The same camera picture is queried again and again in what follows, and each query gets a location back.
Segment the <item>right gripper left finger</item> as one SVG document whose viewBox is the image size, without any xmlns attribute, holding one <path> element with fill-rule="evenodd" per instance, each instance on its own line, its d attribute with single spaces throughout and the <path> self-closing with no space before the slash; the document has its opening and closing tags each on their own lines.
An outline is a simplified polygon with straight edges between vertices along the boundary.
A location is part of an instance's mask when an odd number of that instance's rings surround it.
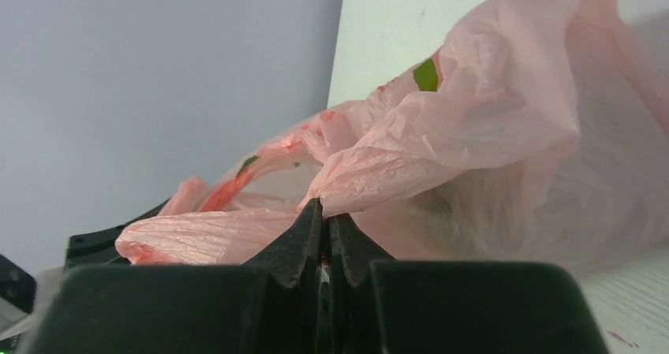
<svg viewBox="0 0 669 354">
<path fill-rule="evenodd" d="M 69 272 L 23 353 L 314 353 L 322 206 L 236 266 Z"/>
</svg>

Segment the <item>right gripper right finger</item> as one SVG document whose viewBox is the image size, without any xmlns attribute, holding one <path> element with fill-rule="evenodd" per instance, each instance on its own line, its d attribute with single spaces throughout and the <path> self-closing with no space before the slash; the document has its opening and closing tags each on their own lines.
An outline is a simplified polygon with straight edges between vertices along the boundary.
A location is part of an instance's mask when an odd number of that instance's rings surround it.
<svg viewBox="0 0 669 354">
<path fill-rule="evenodd" d="M 331 236 L 338 353 L 605 353 L 577 282 L 527 262 L 399 261 L 346 215 Z"/>
</svg>

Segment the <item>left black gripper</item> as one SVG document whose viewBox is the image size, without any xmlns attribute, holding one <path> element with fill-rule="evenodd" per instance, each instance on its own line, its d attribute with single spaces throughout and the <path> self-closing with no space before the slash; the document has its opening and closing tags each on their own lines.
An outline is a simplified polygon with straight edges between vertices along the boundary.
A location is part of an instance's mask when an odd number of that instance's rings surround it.
<svg viewBox="0 0 669 354">
<path fill-rule="evenodd" d="M 37 324 L 61 288 L 66 273 L 79 266 L 120 264 L 129 260 L 118 254 L 115 241 L 130 224 L 155 217 L 166 202 L 140 216 L 109 229 L 71 236 L 62 266 L 30 275 L 16 263 L 1 256 L 1 352 L 15 353 L 21 338 Z"/>
</svg>

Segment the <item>pink plastic bag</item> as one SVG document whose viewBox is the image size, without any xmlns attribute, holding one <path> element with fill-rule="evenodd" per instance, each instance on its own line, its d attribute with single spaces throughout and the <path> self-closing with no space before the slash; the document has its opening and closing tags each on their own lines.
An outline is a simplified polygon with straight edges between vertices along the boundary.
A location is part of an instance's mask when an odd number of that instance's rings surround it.
<svg viewBox="0 0 669 354">
<path fill-rule="evenodd" d="M 668 241 L 668 79 L 616 0 L 487 0 L 429 58 L 183 181 L 116 240 L 131 263 L 242 263 L 311 199 L 397 259 L 576 273 Z"/>
</svg>

